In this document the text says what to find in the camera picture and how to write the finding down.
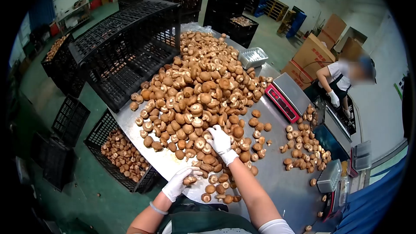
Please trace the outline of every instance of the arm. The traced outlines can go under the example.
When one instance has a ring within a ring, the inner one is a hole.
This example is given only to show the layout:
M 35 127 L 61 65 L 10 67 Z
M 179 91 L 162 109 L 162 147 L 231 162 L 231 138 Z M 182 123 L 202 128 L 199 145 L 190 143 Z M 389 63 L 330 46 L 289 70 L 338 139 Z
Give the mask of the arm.
M 235 158 L 228 168 L 247 206 L 251 223 L 257 229 L 268 221 L 282 218 L 269 195 L 239 158 Z
M 344 107 L 344 110 L 348 110 L 348 97 L 345 96 L 345 98 L 342 100 L 342 106 Z
M 176 198 L 184 191 L 183 181 L 188 175 L 202 175 L 202 172 L 199 171 L 198 167 L 194 166 L 179 170 L 155 198 L 153 206 L 160 211 L 168 211 Z M 133 220 L 128 227 L 127 234 L 155 233 L 164 216 L 164 214 L 148 206 Z
M 266 191 L 261 187 L 253 174 L 240 161 L 237 153 L 231 149 L 230 136 L 222 131 L 220 125 L 207 129 L 213 139 L 207 142 L 221 156 L 224 163 L 232 172 L 232 176 L 238 186 L 250 215 L 253 226 L 259 228 L 264 223 L 273 219 L 281 219 L 276 206 Z
M 153 201 L 153 205 L 161 211 L 168 211 L 172 202 L 163 192 L 160 192 Z M 163 214 L 158 213 L 152 207 L 148 206 L 133 220 L 128 227 L 127 234 L 155 233 L 163 217 Z
M 322 87 L 329 93 L 332 91 L 330 85 L 328 84 L 327 78 L 331 77 L 331 73 L 329 68 L 326 66 L 324 68 L 320 68 L 316 72 L 316 77 L 318 78 L 319 82 L 322 84 Z

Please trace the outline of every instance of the digital scale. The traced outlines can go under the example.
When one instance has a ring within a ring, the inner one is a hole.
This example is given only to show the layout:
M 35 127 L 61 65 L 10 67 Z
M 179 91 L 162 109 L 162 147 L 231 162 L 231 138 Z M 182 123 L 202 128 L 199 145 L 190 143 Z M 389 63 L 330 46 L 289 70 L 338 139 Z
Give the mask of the digital scale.
M 310 103 L 306 94 L 287 73 L 277 77 L 265 92 L 291 124 L 302 117 Z

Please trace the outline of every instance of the red digital display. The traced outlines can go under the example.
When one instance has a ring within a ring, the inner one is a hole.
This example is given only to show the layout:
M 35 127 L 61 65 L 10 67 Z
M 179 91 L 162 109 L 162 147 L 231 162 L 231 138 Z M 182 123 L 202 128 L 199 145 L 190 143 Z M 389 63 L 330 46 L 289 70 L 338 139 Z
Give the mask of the red digital display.
M 282 98 L 272 88 L 269 90 L 269 94 L 269 96 L 276 100 L 277 104 L 281 107 L 281 110 L 286 112 L 290 119 L 294 119 L 296 117 L 296 115 L 290 110 Z

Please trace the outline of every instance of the blue curtain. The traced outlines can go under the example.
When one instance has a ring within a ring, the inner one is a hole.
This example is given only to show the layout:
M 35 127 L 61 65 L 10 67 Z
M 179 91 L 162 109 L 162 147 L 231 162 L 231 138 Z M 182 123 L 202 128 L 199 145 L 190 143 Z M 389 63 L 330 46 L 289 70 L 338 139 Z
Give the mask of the blue curtain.
M 29 9 L 30 30 L 49 25 L 55 19 L 53 0 L 36 0 Z
M 334 234 L 367 234 L 375 229 L 400 187 L 405 161 L 406 157 L 390 168 L 372 175 L 388 172 L 382 179 L 348 196 L 342 221 Z

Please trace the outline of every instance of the hand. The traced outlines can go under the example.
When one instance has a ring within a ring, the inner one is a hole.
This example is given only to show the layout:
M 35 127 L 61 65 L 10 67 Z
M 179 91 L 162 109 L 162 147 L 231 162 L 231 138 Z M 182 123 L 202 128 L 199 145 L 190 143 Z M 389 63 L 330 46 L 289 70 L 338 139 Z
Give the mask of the hand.
M 213 139 L 207 139 L 206 141 L 214 148 L 215 152 L 221 156 L 224 163 L 228 166 L 238 157 L 237 153 L 231 149 L 230 136 L 221 129 L 220 125 L 215 125 L 207 130 L 211 133 Z
M 344 108 L 342 108 L 342 111 L 345 113 L 348 119 L 351 119 L 351 112 L 349 110 L 345 110 Z
M 199 167 L 189 166 L 179 170 L 172 179 L 163 187 L 162 192 L 171 200 L 175 202 L 176 198 L 184 191 L 185 186 L 183 181 L 188 175 L 202 175 Z
M 330 92 L 328 92 L 328 95 L 330 96 L 331 103 L 334 105 L 334 107 L 339 107 L 340 106 L 340 99 L 335 94 L 335 92 L 334 91 L 330 91 Z

